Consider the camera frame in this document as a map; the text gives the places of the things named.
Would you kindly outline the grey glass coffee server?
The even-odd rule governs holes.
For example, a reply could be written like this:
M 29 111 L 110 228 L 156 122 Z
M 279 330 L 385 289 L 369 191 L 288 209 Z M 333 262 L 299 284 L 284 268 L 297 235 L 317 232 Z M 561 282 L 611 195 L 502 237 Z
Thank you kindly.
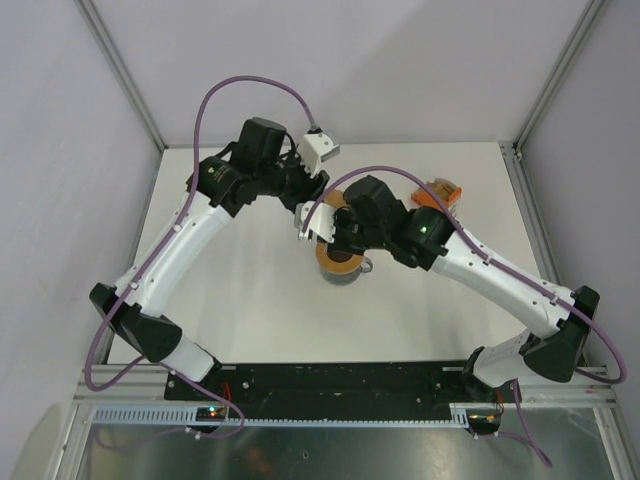
M 373 262 L 368 257 L 365 257 L 360 265 L 349 273 L 332 273 L 323 267 L 320 268 L 320 272 L 325 281 L 336 286 L 346 286 L 354 283 L 360 276 L 370 273 L 373 270 Z

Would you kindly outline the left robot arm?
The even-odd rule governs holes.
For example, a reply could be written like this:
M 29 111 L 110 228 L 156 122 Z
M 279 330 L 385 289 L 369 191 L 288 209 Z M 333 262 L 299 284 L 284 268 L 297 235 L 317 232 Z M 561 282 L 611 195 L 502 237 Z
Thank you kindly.
M 288 152 L 282 125 L 254 117 L 238 140 L 196 164 L 180 209 L 148 252 L 114 285 L 98 283 L 90 300 L 109 327 L 143 359 L 186 376 L 197 398 L 214 397 L 218 362 L 168 319 L 165 306 L 202 249 L 257 198 L 274 197 L 294 215 L 317 200 L 329 176 L 321 166 L 340 146 L 319 129 Z

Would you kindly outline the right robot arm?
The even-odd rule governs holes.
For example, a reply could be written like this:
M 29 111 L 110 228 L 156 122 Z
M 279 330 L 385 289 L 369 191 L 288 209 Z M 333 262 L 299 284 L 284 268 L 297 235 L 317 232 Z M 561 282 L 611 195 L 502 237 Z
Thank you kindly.
M 576 372 L 590 333 L 599 295 L 583 286 L 555 285 L 506 261 L 468 233 L 460 233 L 443 212 L 408 210 L 381 180 L 366 176 L 343 193 L 333 215 L 330 250 L 361 254 L 385 250 L 395 261 L 455 280 L 511 314 L 521 334 L 473 351 L 461 376 L 463 393 L 484 401 L 505 382 L 537 374 L 567 383 Z

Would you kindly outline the brown paper coffee filter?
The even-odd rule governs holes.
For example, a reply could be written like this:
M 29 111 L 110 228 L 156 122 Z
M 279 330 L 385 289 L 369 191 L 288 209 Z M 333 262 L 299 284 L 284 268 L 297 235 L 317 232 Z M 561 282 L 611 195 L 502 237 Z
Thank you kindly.
M 341 190 L 331 191 L 323 200 L 323 202 L 336 209 L 340 209 L 347 206 L 347 203 L 344 200 L 344 194 Z

